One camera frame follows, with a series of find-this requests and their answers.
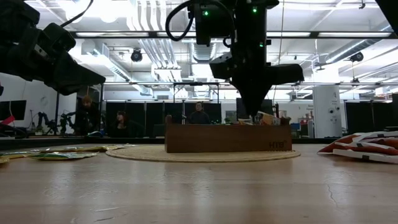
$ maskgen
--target wooden table surface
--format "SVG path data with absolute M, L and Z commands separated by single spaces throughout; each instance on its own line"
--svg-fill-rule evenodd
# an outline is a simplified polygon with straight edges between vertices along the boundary
M 398 223 L 398 166 L 319 156 L 234 164 L 15 159 L 0 223 Z

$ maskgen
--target man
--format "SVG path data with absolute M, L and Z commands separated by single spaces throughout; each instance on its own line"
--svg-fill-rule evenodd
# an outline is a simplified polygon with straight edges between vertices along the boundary
M 205 113 L 203 103 L 198 102 L 195 105 L 196 111 L 191 114 L 188 121 L 190 124 L 210 124 L 210 118 Z
M 98 131 L 101 122 L 101 115 L 98 108 L 93 105 L 93 100 L 86 95 L 81 99 L 81 107 L 76 113 L 76 134 L 87 135 Z

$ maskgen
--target white column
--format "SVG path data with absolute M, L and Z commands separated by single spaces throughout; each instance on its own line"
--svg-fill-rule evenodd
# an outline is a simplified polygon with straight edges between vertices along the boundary
M 341 137 L 341 108 L 336 85 L 316 86 L 313 89 L 315 137 Z

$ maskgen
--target ceiling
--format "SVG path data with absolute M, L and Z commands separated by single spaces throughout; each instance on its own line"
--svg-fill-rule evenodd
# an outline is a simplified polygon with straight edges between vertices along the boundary
M 267 30 L 280 31 L 282 29 L 282 15 L 283 30 L 284 31 L 378 31 L 381 24 L 386 23 L 381 10 L 373 0 L 365 0 L 366 7 L 359 9 L 361 0 L 280 0 L 279 6 L 268 11 L 267 15 Z M 79 7 L 88 4 L 87 0 L 56 0 L 56 1 L 26 1 L 32 7 L 36 8 L 41 14 L 39 28 L 44 28 L 51 22 L 60 24 L 67 20 L 67 16 L 73 14 L 71 11 L 78 11 Z M 136 22 L 141 25 L 142 30 L 163 30 L 164 24 L 162 23 L 163 9 L 166 14 L 180 4 L 181 0 L 137 0 L 137 14 L 134 14 L 131 2 L 134 0 L 94 0 L 91 9 L 86 12 L 83 18 L 77 22 L 72 23 L 67 27 L 70 31 L 111 31 L 132 30 L 127 23 L 131 18 L 136 18 Z M 151 23 L 151 19 L 155 17 L 155 24 Z M 179 12 L 172 21 L 171 30 L 181 31 L 187 26 L 187 12 Z M 166 60 L 170 57 L 170 51 L 166 52 L 163 44 L 166 42 L 153 40 L 138 40 L 138 39 L 93 39 L 86 40 L 93 42 L 95 48 L 100 52 L 102 46 L 105 45 L 109 48 L 109 58 L 121 70 L 127 72 L 131 80 L 139 82 L 164 82 L 163 77 L 154 75 L 156 67 L 153 60 L 149 58 L 151 53 L 145 51 L 145 42 L 149 42 L 152 50 L 159 54 L 158 57 L 163 57 Z M 358 40 L 349 39 L 273 39 L 272 45 L 267 47 L 267 59 L 273 64 L 278 63 L 298 63 L 301 64 L 305 71 L 306 82 L 314 81 L 317 76 L 317 68 L 312 66 L 313 62 L 320 60 L 322 55 L 328 55 L 336 50 L 352 44 Z M 194 46 L 192 41 L 184 40 L 183 42 L 171 42 L 170 46 L 175 57 L 175 64 L 178 65 L 178 78 L 174 77 L 174 81 L 184 78 L 207 77 L 207 80 L 212 79 L 208 65 L 195 65 L 197 62 L 192 58 Z M 396 62 L 394 60 L 398 56 L 398 51 L 394 48 L 397 46 L 398 40 L 382 40 L 374 45 L 362 49 L 364 60 L 362 62 L 355 62 L 352 64 L 349 61 L 341 60 L 328 65 L 333 67 L 330 69 L 330 76 L 337 76 L 341 82 L 349 82 L 354 77 L 366 77 L 362 74 L 368 74 L 368 78 L 363 82 L 379 82 L 387 78 L 393 78 L 398 75 L 398 67 L 391 65 Z M 143 59 L 140 62 L 133 62 L 130 56 L 134 48 L 140 48 L 143 53 Z M 209 56 L 220 55 L 227 52 L 229 49 L 224 47 L 222 43 L 216 43 L 213 51 L 209 51 Z M 109 67 L 103 63 L 92 60 L 92 55 L 87 55 L 79 50 L 72 54 L 82 65 L 104 75 L 107 82 L 121 82 L 123 79 L 115 75 L 109 70 Z M 372 75 L 372 72 L 378 72 L 381 68 L 388 67 L 385 71 Z M 386 82 L 395 82 L 396 80 L 390 79 Z M 373 91 L 375 87 L 369 86 L 363 90 Z

